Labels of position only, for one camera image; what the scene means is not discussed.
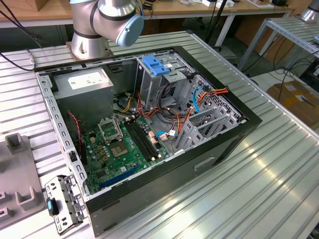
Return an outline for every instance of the table leg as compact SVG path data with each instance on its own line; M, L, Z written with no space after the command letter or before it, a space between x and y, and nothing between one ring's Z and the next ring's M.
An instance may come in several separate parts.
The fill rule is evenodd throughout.
M266 41L263 49L261 49L261 51L259 52L259 55L262 56L265 54L265 52L267 51L268 47L270 46L270 44L275 40L275 38L277 37L278 33L274 30L273 33L271 33L270 37L268 38L268 40Z
M216 41L215 46L221 46L223 44L223 41L225 40L226 34L231 26L231 23L233 22L235 18L235 15L229 15L225 21L225 24L223 28L221 29L221 32L219 34L219 37Z
M263 36L265 30L267 27L267 19L264 20L263 24L260 26L259 30L257 31L254 39L252 40L252 42L250 43L249 47L247 48L244 56L241 58L237 68L239 70L242 70L246 61L248 60L248 58L250 57L251 53L253 52L253 50L255 49L257 42L259 41L259 39Z

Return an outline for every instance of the blue pcie slot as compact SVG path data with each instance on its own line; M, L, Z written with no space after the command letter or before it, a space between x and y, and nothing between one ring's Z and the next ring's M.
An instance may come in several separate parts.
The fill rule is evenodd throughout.
M130 169L129 171L125 172L125 173L122 173L121 175L118 175L108 181L105 181L103 183L100 183L99 187L100 188L105 188L105 187L108 187L114 183L117 183L119 181L121 181L122 179L124 178L127 178L131 175L133 175L135 173L135 171L137 170L137 168L139 167L140 165L136 165L134 168Z

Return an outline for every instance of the motherboard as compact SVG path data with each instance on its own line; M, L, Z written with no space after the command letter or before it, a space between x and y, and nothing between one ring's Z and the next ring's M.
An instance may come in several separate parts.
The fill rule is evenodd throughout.
M167 150L153 135L150 126L141 117L130 122L110 119L82 134L90 193L94 194L168 158Z

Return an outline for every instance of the cardboard box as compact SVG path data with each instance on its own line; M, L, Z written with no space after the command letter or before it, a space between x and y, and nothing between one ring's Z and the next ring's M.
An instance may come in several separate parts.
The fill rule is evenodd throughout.
M4 0L8 7L15 7L29 11L40 11L48 0Z
M273 85L267 93L278 100L281 83ZM319 127L319 98L298 81L283 85L279 103L312 129Z

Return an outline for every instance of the aluminum table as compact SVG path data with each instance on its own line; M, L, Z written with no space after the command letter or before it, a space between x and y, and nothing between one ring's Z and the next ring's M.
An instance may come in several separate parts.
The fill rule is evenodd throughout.
M249 45L244 56L238 64L239 70L243 69L246 61L255 49L258 41L263 36L267 27L273 29L274 31L267 40L259 55L263 55L270 44L274 41L275 37L280 34L300 47L299 51L297 51L295 57L288 64L287 67L292 65L302 49L306 50L316 57L319 56L319 44L313 41L314 36L319 35L319 22L307 23L297 17L270 18L266 19L263 22L258 32L256 33L256 36L252 40L251 44Z
M194 34L142 36L115 54L174 45L193 57L251 108L261 125L227 160L175 190L99 238L306 238L319 222L319 137ZM38 66L71 62L65 46L32 50ZM6 54L31 67L26 51ZM69 174L35 75L0 58L0 140L30 138L43 185ZM0 238L58 238L43 210L0 232ZM93 238L88 219L61 238Z

